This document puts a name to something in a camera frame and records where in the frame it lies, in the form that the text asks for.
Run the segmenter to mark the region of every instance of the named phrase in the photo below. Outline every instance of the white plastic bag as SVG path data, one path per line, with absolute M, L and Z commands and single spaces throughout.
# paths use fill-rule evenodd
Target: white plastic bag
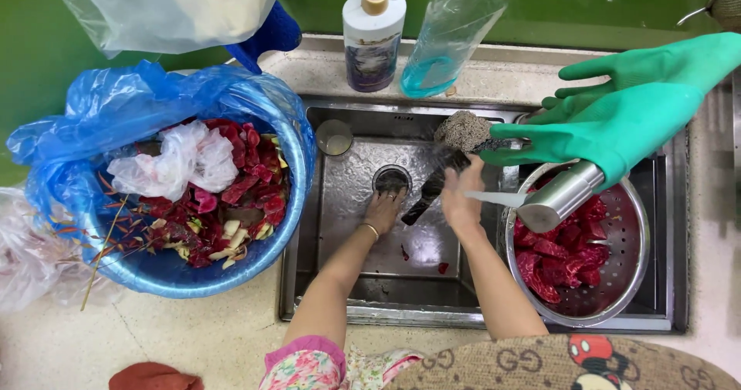
M 120 51 L 181 54 L 249 39 L 275 0 L 64 0 L 93 43 Z
M 239 173 L 232 161 L 231 142 L 208 130 L 201 121 L 178 125 L 159 134 L 160 155 L 137 154 L 111 160 L 111 185 L 124 194 L 180 199 L 188 182 L 211 193 L 231 185 Z
M 62 212 L 58 219 L 63 219 Z M 79 304 L 92 274 L 81 247 L 34 225 L 23 189 L 0 187 L 0 314 L 20 311 L 47 292 L 62 305 Z M 96 276 L 90 302 L 115 302 L 123 288 Z

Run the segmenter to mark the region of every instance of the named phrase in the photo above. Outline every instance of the countertop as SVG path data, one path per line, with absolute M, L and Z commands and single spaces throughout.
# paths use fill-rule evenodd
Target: countertop
M 265 71 L 301 94 L 401 97 L 397 82 L 379 93 L 351 91 L 337 39 L 319 40 L 308 39 L 290 54 L 265 56 Z M 599 55 L 485 46 L 461 74 L 450 100 L 538 105 L 565 85 L 557 77 L 562 64 Z M 734 225 L 726 86 L 709 94 L 689 126 L 690 332 L 636 338 L 705 358 L 741 380 L 741 242 Z M 279 347 L 288 326 L 276 316 L 279 276 L 275 264 L 234 290 L 196 300 L 127 290 L 116 304 L 88 306 L 82 313 L 42 298 L 0 317 L 0 388 L 102 390 L 114 373 L 145 360 L 202 376 L 208 390 L 256 388 L 265 353 Z M 347 332 L 347 345 L 355 343 L 366 353 L 398 347 L 431 353 L 483 339 L 486 331 L 447 328 L 349 326 Z

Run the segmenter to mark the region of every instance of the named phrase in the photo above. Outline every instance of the drain strainer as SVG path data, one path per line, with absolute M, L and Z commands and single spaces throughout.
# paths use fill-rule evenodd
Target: drain strainer
M 371 185 L 375 191 L 398 192 L 402 187 L 412 190 L 412 177 L 407 169 L 397 165 L 385 165 L 376 171 Z

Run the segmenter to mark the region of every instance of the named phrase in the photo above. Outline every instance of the dish soap bottle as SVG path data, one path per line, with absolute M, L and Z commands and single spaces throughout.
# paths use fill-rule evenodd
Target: dish soap bottle
M 445 92 L 506 8 L 507 0 L 430 0 L 402 74 L 404 95 Z
M 347 83 L 375 92 L 394 80 L 406 0 L 347 0 L 342 8 Z

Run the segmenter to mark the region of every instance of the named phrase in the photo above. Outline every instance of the floral sleeve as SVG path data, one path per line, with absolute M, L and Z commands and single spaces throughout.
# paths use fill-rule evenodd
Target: floral sleeve
M 345 378 L 345 354 L 316 335 L 301 337 L 265 356 L 260 390 L 334 390 Z

